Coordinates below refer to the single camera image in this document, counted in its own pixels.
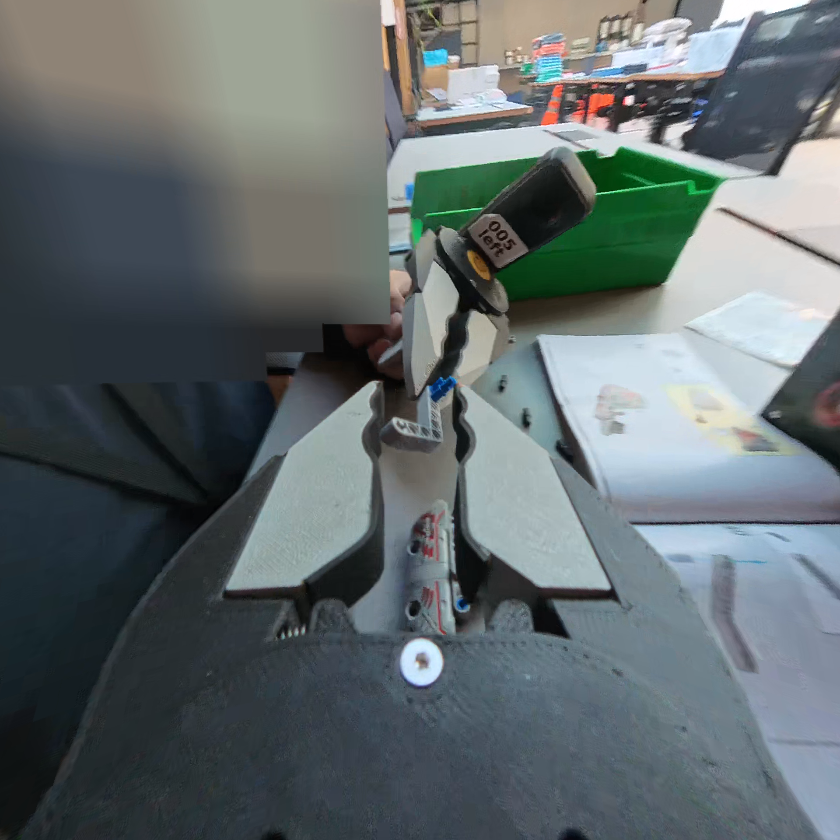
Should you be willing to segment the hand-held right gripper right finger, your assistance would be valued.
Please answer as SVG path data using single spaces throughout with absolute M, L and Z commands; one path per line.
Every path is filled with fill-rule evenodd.
M 613 586 L 549 452 L 455 389 L 456 574 L 474 601 L 603 600 Z

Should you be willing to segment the person's left hand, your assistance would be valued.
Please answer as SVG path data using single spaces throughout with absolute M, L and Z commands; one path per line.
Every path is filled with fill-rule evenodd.
M 342 327 L 343 337 L 353 350 L 362 351 L 380 376 L 401 381 L 403 363 L 394 358 L 382 363 L 382 356 L 403 336 L 403 310 L 412 289 L 412 280 L 404 270 L 390 271 L 390 320 L 379 324 L 348 324 Z

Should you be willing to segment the stack of colourful boxes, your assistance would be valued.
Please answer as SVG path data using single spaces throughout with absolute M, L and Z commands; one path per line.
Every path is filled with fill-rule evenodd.
M 541 35 L 532 41 L 533 82 L 556 82 L 564 72 L 566 38 L 563 33 Z

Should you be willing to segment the toy truck set box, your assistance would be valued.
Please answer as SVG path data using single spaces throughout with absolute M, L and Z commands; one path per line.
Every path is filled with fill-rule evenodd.
M 761 413 L 839 470 L 839 316 L 829 322 Z

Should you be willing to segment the wooden post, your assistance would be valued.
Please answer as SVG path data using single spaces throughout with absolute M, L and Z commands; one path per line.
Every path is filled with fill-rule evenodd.
M 407 118 L 413 118 L 417 111 L 417 102 L 414 92 L 413 73 L 411 67 L 411 39 L 408 36 L 406 2 L 393 1 L 392 5 L 394 7 L 395 19 L 394 37 L 396 71 L 402 113 Z

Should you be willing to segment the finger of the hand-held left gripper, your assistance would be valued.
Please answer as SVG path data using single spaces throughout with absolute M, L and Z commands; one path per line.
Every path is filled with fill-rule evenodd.
M 506 314 L 464 314 L 455 332 L 451 375 L 459 384 L 472 385 L 507 351 L 509 342 L 509 320 Z
M 437 378 L 464 373 L 465 313 L 447 262 L 447 247 L 458 242 L 453 228 L 427 231 L 404 260 L 411 284 L 403 310 L 402 366 L 414 400 Z

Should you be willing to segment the sticker sheet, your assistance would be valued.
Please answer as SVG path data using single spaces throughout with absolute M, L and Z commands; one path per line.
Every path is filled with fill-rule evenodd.
M 709 340 L 786 370 L 794 369 L 827 328 L 823 312 L 752 291 L 686 324 Z

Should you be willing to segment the grey red-stickered toy panel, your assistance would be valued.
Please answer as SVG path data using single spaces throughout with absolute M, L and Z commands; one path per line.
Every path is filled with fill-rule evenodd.
M 457 634 L 469 618 L 470 604 L 456 574 L 454 521 L 445 500 L 436 500 L 415 521 L 406 562 L 406 629 L 425 635 Z

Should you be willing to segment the grey angled toy beam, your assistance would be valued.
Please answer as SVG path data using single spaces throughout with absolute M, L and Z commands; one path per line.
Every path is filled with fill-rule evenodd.
M 431 388 L 423 390 L 416 402 L 416 419 L 394 416 L 380 431 L 383 445 L 409 452 L 430 454 L 444 439 L 441 413 Z

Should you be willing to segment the small background table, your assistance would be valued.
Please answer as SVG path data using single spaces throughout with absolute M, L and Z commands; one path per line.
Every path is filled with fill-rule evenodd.
M 510 100 L 478 101 L 440 108 L 422 107 L 413 120 L 416 137 L 493 130 L 499 124 L 518 126 L 533 115 L 532 106 Z

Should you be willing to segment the black mesh office chair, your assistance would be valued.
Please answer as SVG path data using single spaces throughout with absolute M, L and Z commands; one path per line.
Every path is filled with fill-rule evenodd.
M 793 148 L 838 114 L 839 2 L 811 2 L 748 22 L 682 149 L 778 175 Z

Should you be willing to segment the open instruction booklet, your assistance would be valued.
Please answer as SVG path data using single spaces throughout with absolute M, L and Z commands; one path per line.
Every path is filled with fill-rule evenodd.
M 838 838 L 838 475 L 678 334 L 543 335 L 574 466 L 677 573 L 823 838 Z

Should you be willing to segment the long wooden background table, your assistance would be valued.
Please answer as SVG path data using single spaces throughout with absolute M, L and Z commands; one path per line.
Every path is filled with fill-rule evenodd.
M 701 72 L 681 69 L 618 73 L 594 71 L 590 75 L 568 73 L 556 82 L 538 84 L 524 78 L 523 100 L 541 120 L 553 87 L 563 84 L 563 115 L 560 123 L 596 124 L 617 133 L 635 119 L 654 119 L 664 125 L 677 119 L 694 119 L 709 101 L 722 68 Z

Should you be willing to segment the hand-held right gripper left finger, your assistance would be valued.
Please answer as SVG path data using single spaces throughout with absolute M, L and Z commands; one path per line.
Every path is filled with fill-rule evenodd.
M 229 598 L 354 606 L 384 570 L 384 394 L 372 381 L 291 446 L 227 578 Z

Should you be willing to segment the green plastic bin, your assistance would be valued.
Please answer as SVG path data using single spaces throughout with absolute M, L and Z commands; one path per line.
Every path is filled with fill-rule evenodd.
M 596 188 L 584 222 L 505 268 L 511 301 L 663 284 L 725 175 L 660 158 L 634 147 L 613 154 L 578 150 Z M 412 237 L 461 228 L 536 157 L 418 171 L 413 183 Z

